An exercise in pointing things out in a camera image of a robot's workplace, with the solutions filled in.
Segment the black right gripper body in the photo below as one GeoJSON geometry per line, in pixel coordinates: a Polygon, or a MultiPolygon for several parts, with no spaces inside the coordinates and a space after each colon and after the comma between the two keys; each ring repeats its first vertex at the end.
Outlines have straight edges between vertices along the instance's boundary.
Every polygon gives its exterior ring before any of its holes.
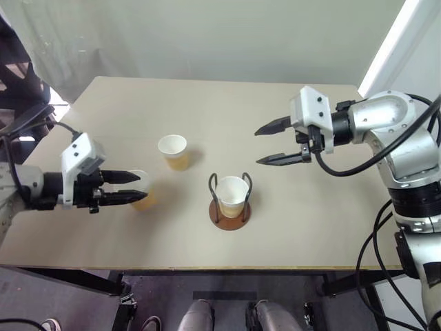
{"type": "Polygon", "coordinates": [[[300,162],[311,162],[312,156],[320,154],[325,149],[324,138],[317,126],[295,129],[295,137],[300,145],[300,162]]]}

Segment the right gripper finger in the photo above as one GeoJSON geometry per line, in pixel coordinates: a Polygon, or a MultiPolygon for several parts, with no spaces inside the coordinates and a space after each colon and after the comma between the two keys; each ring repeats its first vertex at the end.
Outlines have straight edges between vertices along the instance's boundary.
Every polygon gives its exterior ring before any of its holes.
{"type": "Polygon", "coordinates": [[[268,124],[263,125],[257,131],[255,131],[255,136],[260,135],[272,135],[277,134],[279,132],[284,132],[287,128],[291,127],[291,118],[290,116],[281,117],[278,119],[274,119],[268,124]]]}
{"type": "Polygon", "coordinates": [[[288,166],[296,163],[308,163],[309,154],[299,152],[296,154],[286,155],[284,153],[279,153],[263,157],[256,162],[265,166],[288,166]]]}

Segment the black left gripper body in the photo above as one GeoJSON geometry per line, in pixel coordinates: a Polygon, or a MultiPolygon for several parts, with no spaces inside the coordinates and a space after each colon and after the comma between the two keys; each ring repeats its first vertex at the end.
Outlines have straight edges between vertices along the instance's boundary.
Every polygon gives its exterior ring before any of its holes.
{"type": "Polygon", "coordinates": [[[103,197],[103,177],[101,171],[92,174],[79,174],[74,182],[73,205],[77,208],[87,208],[90,214],[99,212],[99,201],[103,197]]]}

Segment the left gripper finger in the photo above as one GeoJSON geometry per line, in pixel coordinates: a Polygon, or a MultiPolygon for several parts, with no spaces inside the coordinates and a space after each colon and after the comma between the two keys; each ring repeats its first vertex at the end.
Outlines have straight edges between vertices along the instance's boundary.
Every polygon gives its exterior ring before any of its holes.
{"type": "Polygon", "coordinates": [[[98,198],[100,206],[125,205],[140,201],[148,196],[148,193],[138,190],[120,190],[118,192],[104,192],[103,196],[98,198]]]}
{"type": "Polygon", "coordinates": [[[101,176],[105,183],[125,184],[140,180],[140,176],[124,170],[102,170],[101,176]]]}

